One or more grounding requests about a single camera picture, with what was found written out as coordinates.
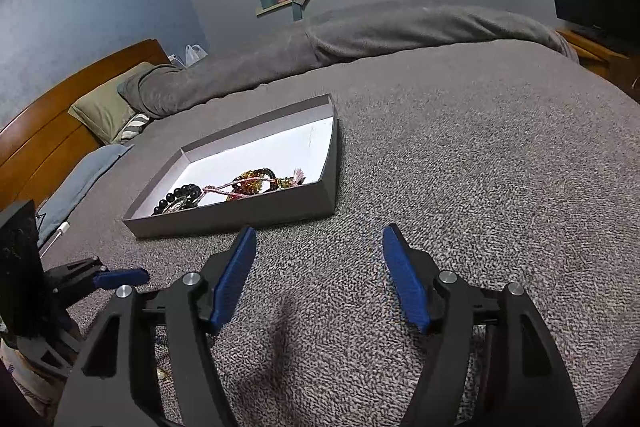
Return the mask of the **person's left hand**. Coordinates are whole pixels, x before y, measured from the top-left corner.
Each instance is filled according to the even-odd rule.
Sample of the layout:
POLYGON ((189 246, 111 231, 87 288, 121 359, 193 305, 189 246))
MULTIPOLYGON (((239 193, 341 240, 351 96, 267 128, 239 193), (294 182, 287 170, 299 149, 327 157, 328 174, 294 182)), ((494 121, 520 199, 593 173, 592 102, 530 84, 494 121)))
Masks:
POLYGON ((47 426, 54 424, 65 381, 48 376, 29 364, 23 355, 1 341, 1 361, 27 403, 42 417, 47 426))

